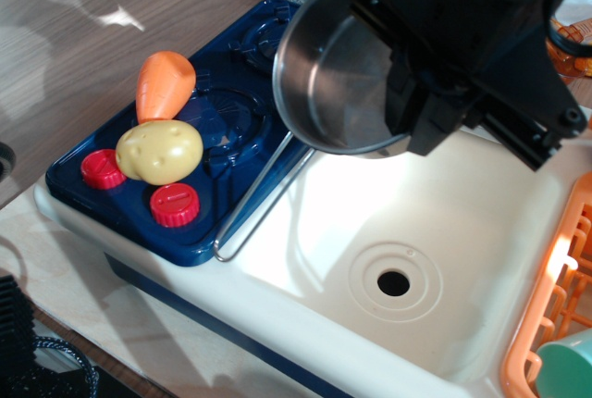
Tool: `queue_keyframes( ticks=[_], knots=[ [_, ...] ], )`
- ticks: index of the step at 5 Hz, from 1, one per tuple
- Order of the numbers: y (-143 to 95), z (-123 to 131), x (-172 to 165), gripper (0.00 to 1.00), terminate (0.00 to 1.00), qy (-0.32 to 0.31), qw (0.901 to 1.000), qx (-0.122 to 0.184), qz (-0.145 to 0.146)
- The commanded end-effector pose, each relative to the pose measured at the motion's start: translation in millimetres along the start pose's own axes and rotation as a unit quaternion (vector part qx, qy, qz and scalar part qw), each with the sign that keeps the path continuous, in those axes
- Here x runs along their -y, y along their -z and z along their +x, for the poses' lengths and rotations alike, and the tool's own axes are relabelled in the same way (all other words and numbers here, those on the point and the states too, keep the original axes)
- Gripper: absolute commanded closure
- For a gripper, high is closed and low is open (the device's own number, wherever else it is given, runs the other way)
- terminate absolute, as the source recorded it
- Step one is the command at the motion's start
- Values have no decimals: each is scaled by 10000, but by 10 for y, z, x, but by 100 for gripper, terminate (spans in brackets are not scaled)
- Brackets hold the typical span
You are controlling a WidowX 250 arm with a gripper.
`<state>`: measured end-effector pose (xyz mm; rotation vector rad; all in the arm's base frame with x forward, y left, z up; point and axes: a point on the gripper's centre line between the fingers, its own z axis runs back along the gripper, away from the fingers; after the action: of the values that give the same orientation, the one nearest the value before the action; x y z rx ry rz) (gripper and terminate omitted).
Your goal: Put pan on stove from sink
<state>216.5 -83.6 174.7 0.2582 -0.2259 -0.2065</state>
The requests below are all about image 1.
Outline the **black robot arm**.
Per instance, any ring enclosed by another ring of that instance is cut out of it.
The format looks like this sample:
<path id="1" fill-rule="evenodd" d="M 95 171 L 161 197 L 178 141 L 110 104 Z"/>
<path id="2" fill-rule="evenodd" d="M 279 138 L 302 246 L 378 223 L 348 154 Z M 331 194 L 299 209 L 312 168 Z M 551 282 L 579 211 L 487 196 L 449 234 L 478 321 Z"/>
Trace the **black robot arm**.
<path id="1" fill-rule="evenodd" d="M 391 51 L 385 122 L 403 152 L 428 155 L 460 127 L 482 127 L 531 169 L 586 116 L 548 44 L 589 47 L 556 32 L 562 0 L 351 0 L 351 12 Z"/>

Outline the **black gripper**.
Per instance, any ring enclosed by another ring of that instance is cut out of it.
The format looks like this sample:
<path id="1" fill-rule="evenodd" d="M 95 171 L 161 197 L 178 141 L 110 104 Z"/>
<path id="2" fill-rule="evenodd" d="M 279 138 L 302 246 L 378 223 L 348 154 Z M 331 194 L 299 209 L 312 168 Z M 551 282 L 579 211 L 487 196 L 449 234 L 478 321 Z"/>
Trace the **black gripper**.
<path id="1" fill-rule="evenodd" d="M 391 51 L 385 123 L 427 156 L 481 127 L 531 169 L 583 133 L 585 114 L 547 50 L 563 0 L 352 0 Z"/>

